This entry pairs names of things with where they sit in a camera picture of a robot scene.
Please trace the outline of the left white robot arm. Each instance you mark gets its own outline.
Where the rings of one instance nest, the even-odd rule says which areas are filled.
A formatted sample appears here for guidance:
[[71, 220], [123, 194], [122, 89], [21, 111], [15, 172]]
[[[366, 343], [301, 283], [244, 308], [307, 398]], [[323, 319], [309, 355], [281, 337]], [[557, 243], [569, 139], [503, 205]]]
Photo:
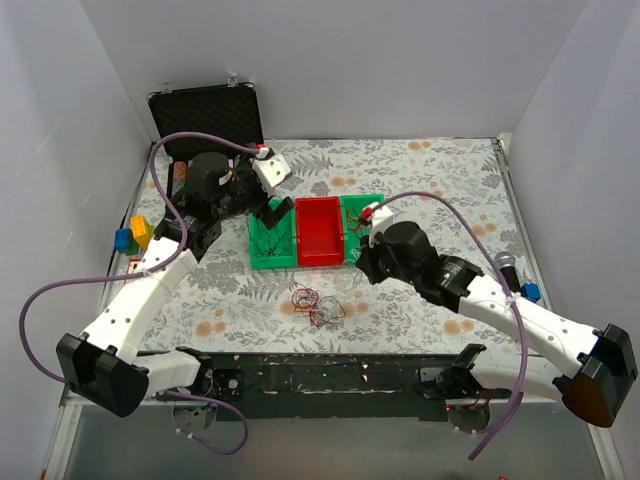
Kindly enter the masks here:
[[173, 291], [220, 237], [224, 220], [249, 212], [272, 229], [293, 208], [290, 198], [270, 206], [276, 187], [292, 171], [282, 155], [262, 152], [261, 159], [215, 152], [192, 159], [184, 186], [145, 249], [138, 266], [142, 276], [127, 280], [80, 335], [66, 334], [58, 342], [63, 377], [74, 393], [126, 417], [156, 392], [179, 387], [193, 400], [211, 392], [207, 355], [178, 347], [142, 356], [140, 344]]

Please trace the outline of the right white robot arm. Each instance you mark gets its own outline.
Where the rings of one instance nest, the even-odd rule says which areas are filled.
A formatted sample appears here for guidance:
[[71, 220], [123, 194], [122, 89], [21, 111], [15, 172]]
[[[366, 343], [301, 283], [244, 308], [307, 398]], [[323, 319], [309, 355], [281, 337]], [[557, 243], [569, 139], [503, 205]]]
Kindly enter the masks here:
[[577, 323], [505, 291], [478, 266], [438, 253], [414, 222], [392, 224], [362, 239], [360, 247], [356, 266], [371, 284], [402, 281], [427, 302], [487, 324], [520, 341], [522, 353], [535, 353], [532, 360], [510, 361], [473, 347], [471, 360], [453, 368], [460, 395], [515, 387], [560, 401], [596, 427], [614, 424], [638, 377], [626, 330]]

